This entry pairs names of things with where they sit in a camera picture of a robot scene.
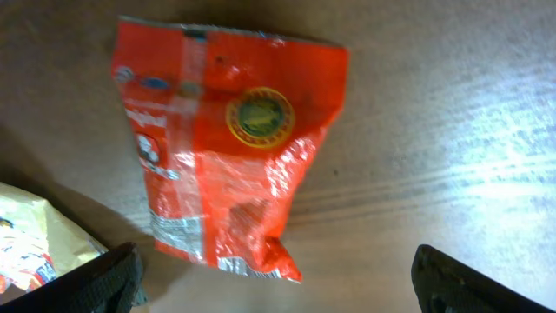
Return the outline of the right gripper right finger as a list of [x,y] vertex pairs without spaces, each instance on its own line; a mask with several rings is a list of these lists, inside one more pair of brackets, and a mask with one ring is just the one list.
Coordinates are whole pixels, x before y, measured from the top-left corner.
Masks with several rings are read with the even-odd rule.
[[411,279],[422,313],[555,313],[427,244]]

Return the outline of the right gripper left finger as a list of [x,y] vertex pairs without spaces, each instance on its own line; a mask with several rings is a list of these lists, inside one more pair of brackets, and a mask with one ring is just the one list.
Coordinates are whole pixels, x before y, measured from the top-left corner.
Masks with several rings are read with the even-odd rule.
[[124,243],[1,306],[1,313],[129,313],[143,305],[143,266]]

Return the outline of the yellow wet wipes bag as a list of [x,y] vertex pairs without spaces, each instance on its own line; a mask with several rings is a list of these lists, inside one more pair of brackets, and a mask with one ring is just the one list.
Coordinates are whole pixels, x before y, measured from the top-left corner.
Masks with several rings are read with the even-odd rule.
[[1,184],[1,291],[30,292],[108,249],[48,200]]

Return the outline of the red snack bag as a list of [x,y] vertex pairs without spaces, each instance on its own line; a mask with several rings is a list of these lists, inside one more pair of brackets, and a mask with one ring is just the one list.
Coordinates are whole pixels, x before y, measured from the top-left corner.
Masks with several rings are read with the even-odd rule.
[[121,17],[111,74],[155,247],[240,276],[300,282],[281,235],[343,108],[348,64],[333,43]]

